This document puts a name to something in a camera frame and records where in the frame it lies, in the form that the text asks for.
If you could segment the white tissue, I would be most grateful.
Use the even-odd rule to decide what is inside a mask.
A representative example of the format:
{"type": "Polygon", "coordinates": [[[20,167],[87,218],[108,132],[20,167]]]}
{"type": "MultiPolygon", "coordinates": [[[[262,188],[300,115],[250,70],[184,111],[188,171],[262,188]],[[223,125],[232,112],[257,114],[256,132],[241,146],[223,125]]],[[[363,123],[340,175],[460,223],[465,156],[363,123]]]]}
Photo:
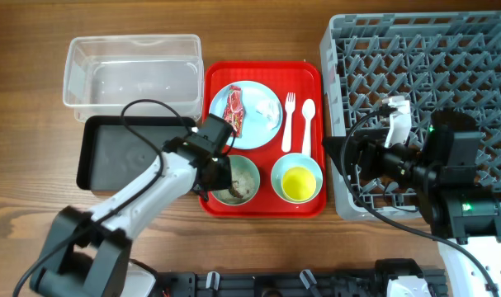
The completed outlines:
{"type": "Polygon", "coordinates": [[[280,123],[281,104],[271,99],[261,100],[256,105],[257,113],[267,119],[267,128],[272,130],[280,123]]]}

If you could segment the green bowl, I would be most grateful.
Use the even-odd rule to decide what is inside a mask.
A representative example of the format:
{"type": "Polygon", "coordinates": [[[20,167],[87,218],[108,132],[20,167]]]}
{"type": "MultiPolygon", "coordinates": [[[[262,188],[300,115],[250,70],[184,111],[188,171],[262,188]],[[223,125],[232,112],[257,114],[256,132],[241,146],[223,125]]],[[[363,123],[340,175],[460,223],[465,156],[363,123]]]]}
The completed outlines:
{"type": "Polygon", "coordinates": [[[249,158],[230,155],[232,186],[226,190],[213,191],[213,197],[223,205],[236,206],[248,203],[260,187],[258,167],[249,158]]]}

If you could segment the red snack wrapper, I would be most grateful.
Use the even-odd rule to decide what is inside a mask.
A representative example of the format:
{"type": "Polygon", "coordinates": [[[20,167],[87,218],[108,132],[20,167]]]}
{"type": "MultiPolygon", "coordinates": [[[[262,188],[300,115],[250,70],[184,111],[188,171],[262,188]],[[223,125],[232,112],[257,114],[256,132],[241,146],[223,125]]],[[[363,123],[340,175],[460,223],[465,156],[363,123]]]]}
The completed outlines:
{"type": "Polygon", "coordinates": [[[242,89],[235,85],[229,86],[227,104],[223,112],[223,118],[234,128],[235,137],[240,138],[243,129],[244,107],[242,101],[242,89]]]}

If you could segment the rice and food scraps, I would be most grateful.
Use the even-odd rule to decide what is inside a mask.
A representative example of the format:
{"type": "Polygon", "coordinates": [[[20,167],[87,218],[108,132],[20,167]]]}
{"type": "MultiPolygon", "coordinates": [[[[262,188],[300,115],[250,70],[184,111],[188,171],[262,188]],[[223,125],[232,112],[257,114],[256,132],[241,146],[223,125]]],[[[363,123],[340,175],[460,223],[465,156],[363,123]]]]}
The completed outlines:
{"type": "Polygon", "coordinates": [[[250,172],[235,168],[231,173],[232,185],[229,188],[229,195],[239,200],[250,199],[256,187],[256,182],[250,172]]]}

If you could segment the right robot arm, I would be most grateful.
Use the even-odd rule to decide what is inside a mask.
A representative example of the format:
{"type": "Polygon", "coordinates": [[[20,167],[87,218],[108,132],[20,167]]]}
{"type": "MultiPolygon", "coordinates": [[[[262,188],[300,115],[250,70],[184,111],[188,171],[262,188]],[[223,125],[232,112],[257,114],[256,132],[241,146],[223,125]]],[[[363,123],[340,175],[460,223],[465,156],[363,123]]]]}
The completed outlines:
{"type": "Polygon", "coordinates": [[[343,137],[323,140],[353,199],[377,219],[437,242],[454,295],[501,296],[501,206],[491,190],[475,183],[481,139],[475,119],[458,111],[433,112],[428,137],[417,150],[357,137],[370,118],[363,116],[343,137]],[[362,180],[387,177],[414,189],[431,231],[397,223],[363,202],[348,176],[355,166],[362,180]]]}

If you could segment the yellow cup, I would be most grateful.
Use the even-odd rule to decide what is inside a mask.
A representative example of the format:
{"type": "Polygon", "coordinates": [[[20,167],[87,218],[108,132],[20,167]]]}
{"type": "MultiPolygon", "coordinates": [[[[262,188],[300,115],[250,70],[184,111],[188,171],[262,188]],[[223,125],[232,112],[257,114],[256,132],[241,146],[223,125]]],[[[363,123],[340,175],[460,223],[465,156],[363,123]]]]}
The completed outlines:
{"type": "Polygon", "coordinates": [[[309,200],[316,190],[316,179],[305,167],[292,167],[281,178],[281,189],[288,200],[302,202],[309,200]]]}

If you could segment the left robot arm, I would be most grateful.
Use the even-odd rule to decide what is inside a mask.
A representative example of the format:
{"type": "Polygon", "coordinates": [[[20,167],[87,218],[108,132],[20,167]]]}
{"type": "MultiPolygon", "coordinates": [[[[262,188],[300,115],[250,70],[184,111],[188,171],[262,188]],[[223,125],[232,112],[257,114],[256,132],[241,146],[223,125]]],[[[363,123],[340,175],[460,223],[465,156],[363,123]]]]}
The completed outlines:
{"type": "Polygon", "coordinates": [[[159,154],[114,196],[87,211],[71,206],[51,225],[30,288],[41,296],[150,296],[156,272],[130,259],[132,243],[165,208],[193,188],[231,183],[229,158],[159,154]]]}

